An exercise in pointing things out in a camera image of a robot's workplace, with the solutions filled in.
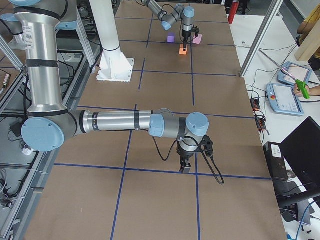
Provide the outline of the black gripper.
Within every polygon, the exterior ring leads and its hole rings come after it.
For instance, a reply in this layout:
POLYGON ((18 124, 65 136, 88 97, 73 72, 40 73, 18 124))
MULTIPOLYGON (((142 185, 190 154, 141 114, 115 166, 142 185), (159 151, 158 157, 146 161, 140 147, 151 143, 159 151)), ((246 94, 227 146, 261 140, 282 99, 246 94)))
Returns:
POLYGON ((190 37, 190 32, 184 29, 181 30, 181 36, 183 37, 183 50, 187 49, 188 39, 190 37))
POLYGON ((193 151, 184 150, 180 144, 177 145, 176 152, 180 156, 180 170, 181 174, 189 174, 191 170, 191 164, 189 159, 195 154, 193 151))

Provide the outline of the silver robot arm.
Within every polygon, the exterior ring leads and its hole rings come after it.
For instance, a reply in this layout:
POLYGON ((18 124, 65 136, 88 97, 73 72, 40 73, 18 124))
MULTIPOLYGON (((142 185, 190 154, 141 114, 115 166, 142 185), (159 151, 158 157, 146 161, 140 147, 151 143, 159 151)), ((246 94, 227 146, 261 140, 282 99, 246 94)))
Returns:
MULTIPOLYGON (((21 127, 24 142, 40 152, 60 148, 66 140, 80 134, 108 131, 147 131, 155 144, 157 138, 175 139, 168 156, 164 158, 156 144, 158 154, 167 161, 177 143, 180 156, 180 173, 190 172, 189 158, 201 153, 213 160, 213 142, 206 135, 208 118, 193 112, 187 117, 174 115, 168 109, 90 112, 69 110, 62 102, 56 28, 61 20, 77 14, 77 3, 72 9, 71 0, 9 0, 14 5, 16 19, 22 24, 25 42, 26 68, 30 84, 31 106, 27 120, 21 127)), ((133 58, 126 58, 121 51, 115 15, 111 1, 90 0, 101 46, 102 58, 99 81, 129 82, 134 66, 133 58)), ((166 13, 155 0, 140 0, 157 16, 167 31, 178 21, 182 23, 183 50, 192 33, 198 34, 193 25, 195 10, 192 6, 177 4, 172 13, 166 13)))
POLYGON ((177 4, 175 7, 169 5, 173 10, 172 13, 168 13, 164 10, 164 5, 160 6, 155 0, 141 0, 140 2, 157 16, 166 31, 171 29, 173 24, 181 21, 182 52, 186 53, 188 44, 193 41, 192 33, 195 34, 195 37, 199 36, 200 30, 194 25, 195 9, 182 4, 177 4))

